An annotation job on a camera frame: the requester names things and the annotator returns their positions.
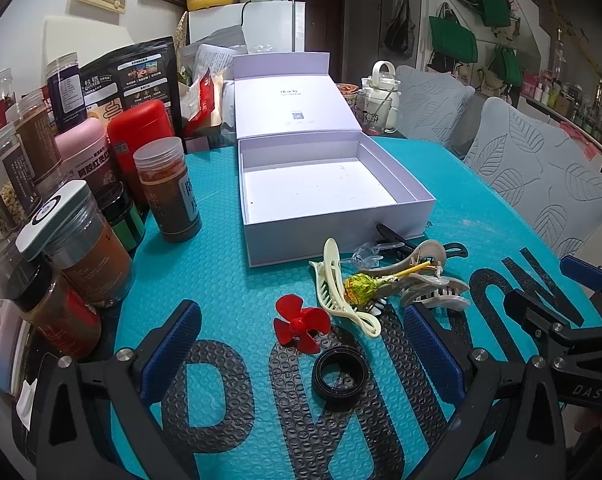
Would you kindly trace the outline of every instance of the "open box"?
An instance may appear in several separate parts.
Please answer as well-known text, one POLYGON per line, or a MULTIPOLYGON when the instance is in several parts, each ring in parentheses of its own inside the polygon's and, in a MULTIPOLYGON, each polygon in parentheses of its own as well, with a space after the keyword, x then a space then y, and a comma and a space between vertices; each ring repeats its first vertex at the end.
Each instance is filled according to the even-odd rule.
POLYGON ((328 75, 329 54, 234 58, 241 211, 251 267, 423 233, 434 197, 367 137, 328 75))

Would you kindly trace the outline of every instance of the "black food pouch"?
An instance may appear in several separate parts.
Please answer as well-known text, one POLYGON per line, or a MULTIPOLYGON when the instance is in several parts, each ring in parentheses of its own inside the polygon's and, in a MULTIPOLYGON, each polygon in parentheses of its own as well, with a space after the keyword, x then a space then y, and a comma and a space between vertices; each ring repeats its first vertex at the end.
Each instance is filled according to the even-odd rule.
POLYGON ((105 127, 137 104, 159 99, 182 137, 177 57, 171 36, 118 48, 81 67, 85 105, 105 127))

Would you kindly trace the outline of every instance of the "box flap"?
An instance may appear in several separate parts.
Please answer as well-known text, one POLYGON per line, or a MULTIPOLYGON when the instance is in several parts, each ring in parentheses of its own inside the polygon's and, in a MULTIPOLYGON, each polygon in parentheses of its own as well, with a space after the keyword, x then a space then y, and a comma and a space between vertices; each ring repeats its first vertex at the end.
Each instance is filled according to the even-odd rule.
POLYGON ((234 58, 236 136, 360 131, 328 75, 330 54, 277 52, 234 58))

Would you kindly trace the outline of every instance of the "brown wooden door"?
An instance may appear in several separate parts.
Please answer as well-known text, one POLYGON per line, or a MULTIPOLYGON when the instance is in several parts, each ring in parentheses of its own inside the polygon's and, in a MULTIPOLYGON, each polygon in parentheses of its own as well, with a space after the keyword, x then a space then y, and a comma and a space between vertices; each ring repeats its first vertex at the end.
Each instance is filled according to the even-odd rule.
POLYGON ((330 77, 341 82, 344 0, 305 2, 305 51, 330 53, 330 77))

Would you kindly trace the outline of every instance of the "teal surface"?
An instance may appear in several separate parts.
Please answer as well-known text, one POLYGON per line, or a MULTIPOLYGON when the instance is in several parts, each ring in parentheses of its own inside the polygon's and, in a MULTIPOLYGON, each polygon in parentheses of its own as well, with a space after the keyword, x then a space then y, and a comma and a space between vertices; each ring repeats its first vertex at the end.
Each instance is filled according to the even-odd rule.
MULTIPOLYGON (((543 285, 520 253, 521 248, 528 248, 578 308, 584 317, 584 326, 602 323, 578 285, 561 276, 558 260, 532 229, 449 152, 418 140, 381 138, 378 142, 437 198, 432 226, 426 235, 442 243, 461 242, 468 248, 469 257, 450 259, 446 272, 468 282, 476 269, 489 268, 518 288, 502 262, 509 257, 543 285)), ((195 455, 200 477, 204 480, 293 479, 292 461, 270 381, 269 358, 276 344, 272 320, 276 315, 274 303, 284 294, 297 294, 304 299, 305 306, 315 306, 314 280, 306 261, 248 269, 234 148, 188 155, 188 167, 203 229, 190 241, 168 244, 161 239, 154 219, 148 218, 145 239, 134 260, 136 283, 122 307, 116 348, 134 348, 149 330, 164 323, 181 300, 195 300, 203 315, 199 339, 223 342, 241 356, 252 384, 255 413, 254 426, 242 444, 224 452, 195 455)), ((535 354, 532 340, 505 316, 500 289, 489 286, 487 296, 523 357, 527 359, 535 354)), ((470 306, 466 316, 474 345, 487 348, 497 359, 504 359, 501 346, 478 309, 470 306)), ((404 453, 402 478, 405 478, 425 455, 428 446, 388 349, 382 338, 370 340, 347 321, 336 324, 353 333, 366 352, 404 453)), ((299 367, 316 420, 323 403, 310 387, 315 358, 301 356, 299 367)), ((226 411, 231 416, 231 410, 225 406, 223 381, 216 367, 188 365, 186 383, 190 426, 211 427, 219 423, 226 411)), ((442 402, 441 406, 449 418, 453 407, 442 402)), ((161 423, 159 405, 152 407, 152 413, 161 423)), ((112 422, 114 443, 125 466, 145 476, 114 415, 112 422)), ((347 425, 330 462, 330 474, 334 479, 368 478, 373 474, 373 462, 361 425, 356 416, 352 416, 347 425)), ((485 446, 475 450, 465 472, 478 466, 485 446)))

